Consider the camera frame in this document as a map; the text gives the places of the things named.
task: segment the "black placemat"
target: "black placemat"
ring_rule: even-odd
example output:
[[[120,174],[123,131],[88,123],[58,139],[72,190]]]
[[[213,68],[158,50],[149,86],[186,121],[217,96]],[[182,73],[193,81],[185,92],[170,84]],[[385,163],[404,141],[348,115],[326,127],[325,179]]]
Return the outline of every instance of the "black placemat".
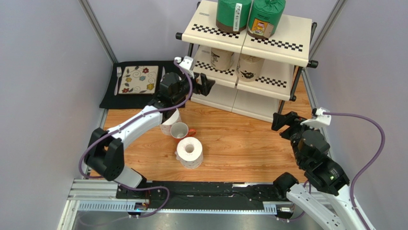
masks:
[[[159,83],[161,81],[161,76],[163,75],[163,67],[166,73],[175,72],[182,75],[180,69],[174,65],[173,61],[126,61],[114,64],[111,73],[111,80],[109,81],[105,96],[99,105],[100,108],[143,109],[153,98],[153,94],[117,94],[116,96],[113,94],[117,81],[116,67],[121,67],[122,72],[124,72],[125,67],[127,66],[158,66],[159,70],[157,74],[156,91],[159,90]]]

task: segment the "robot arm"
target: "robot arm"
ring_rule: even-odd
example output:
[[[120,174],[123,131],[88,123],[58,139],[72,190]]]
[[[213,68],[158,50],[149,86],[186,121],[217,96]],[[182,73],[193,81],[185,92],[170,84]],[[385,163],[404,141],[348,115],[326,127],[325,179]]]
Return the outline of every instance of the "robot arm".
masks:
[[[179,76],[176,73],[168,73],[162,77],[159,90],[153,99],[140,113],[110,128],[107,131],[98,128],[91,135],[89,146],[107,135],[109,132],[119,132],[104,139],[85,156],[85,163],[103,176],[107,181],[136,188],[143,180],[146,180],[138,172],[125,166],[124,150],[139,136],[168,120],[176,109],[163,110],[180,104],[189,93],[190,86],[187,78],[191,78],[193,93],[207,96],[215,84],[214,80],[208,80],[205,74],[193,73],[194,59],[191,57],[175,58],[179,66],[188,76]]]
[[[328,111],[324,108],[314,109],[314,118],[309,120],[295,112],[286,115],[275,113],[272,130],[278,131],[284,125],[289,126],[280,133],[281,137],[291,141],[296,164],[305,171],[310,184],[330,202],[337,215],[314,199],[289,173],[284,173],[273,184],[281,198],[287,198],[300,206],[323,229],[365,229],[350,200],[349,178],[342,167],[327,156],[330,145],[318,130],[314,130],[330,124],[331,117],[323,115],[323,112]],[[357,208],[373,230],[363,210],[359,205]]]

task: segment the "black checkered pattern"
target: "black checkered pattern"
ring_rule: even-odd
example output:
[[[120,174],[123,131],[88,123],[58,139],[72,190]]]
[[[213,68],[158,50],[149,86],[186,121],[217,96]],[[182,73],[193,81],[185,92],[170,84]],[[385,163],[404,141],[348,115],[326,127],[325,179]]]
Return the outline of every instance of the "black checkered pattern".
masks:
[[[227,75],[230,75],[230,76],[233,76],[233,75],[234,75],[234,71],[235,71],[234,69],[229,69],[229,70],[217,70],[217,69],[213,68],[213,66],[211,66],[210,64],[207,64],[207,63],[204,63],[204,62],[200,62],[200,61],[197,61],[197,62],[195,63],[195,66],[200,67],[200,68],[202,68],[202,69],[209,69],[209,70],[214,71],[214,72],[216,72],[216,73],[224,73],[224,74],[227,74]]]
[[[287,82],[282,82],[281,80],[275,80],[275,79],[270,79],[270,78],[266,78],[266,77],[259,77],[258,79],[256,79],[256,81],[259,81],[260,83],[266,83],[269,85],[276,85],[277,87],[284,87],[286,88],[286,84]]]
[[[197,25],[194,24],[194,27],[191,28],[192,30],[197,30],[199,32],[204,32],[204,33],[210,33],[212,35],[222,35],[224,37],[233,37],[233,38],[239,38],[239,35],[241,34],[241,32],[238,33],[226,33],[226,32],[222,32],[219,29],[216,28],[210,28],[208,26],[204,27],[203,25]]]
[[[279,48],[283,47],[285,49],[297,50],[299,52],[303,51],[303,45],[297,45],[295,43],[290,44],[289,42],[283,41],[276,41],[276,40],[268,40],[268,39],[259,39],[259,38],[252,38],[252,42],[264,43],[265,45],[277,46]]]

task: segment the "wood grain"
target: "wood grain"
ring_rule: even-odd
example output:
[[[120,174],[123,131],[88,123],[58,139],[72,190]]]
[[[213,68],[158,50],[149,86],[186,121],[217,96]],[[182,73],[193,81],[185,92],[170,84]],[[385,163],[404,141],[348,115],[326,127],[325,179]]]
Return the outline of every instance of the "wood grain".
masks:
[[[297,112],[310,117],[311,108],[303,81],[296,102],[286,102],[283,113]],[[109,110],[105,129],[114,127],[140,109]],[[304,181],[288,140],[271,130],[271,123],[237,115],[189,101],[180,109],[181,119],[197,129],[196,138],[204,149],[204,161],[196,169],[186,169],[174,154],[176,144],[155,127],[125,150],[125,163],[148,180],[273,182],[284,172]]]

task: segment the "white shelf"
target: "white shelf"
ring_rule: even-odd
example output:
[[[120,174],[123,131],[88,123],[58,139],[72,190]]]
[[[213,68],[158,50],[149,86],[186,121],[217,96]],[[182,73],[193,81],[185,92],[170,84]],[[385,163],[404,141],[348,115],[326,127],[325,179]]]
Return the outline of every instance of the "white shelf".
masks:
[[[216,2],[201,1],[193,18],[184,31],[181,40],[240,53],[247,35],[247,30],[239,33],[222,32],[215,25],[216,15]]]
[[[293,68],[293,65],[287,63],[265,60],[260,77],[252,82],[238,80],[237,89],[288,101]]]
[[[200,46],[194,57],[195,63],[194,72],[204,73],[208,79],[215,80],[215,83],[229,88],[235,88],[238,77],[235,74],[238,64],[239,54],[234,54],[234,62],[229,70],[220,71],[211,66],[211,48]]]
[[[272,122],[278,111],[279,100],[238,90],[232,112],[262,121]]]
[[[191,101],[231,112],[237,91],[237,89],[215,84],[208,96],[193,94]]]
[[[241,53],[306,67],[312,20],[283,14],[269,39],[246,36]]]

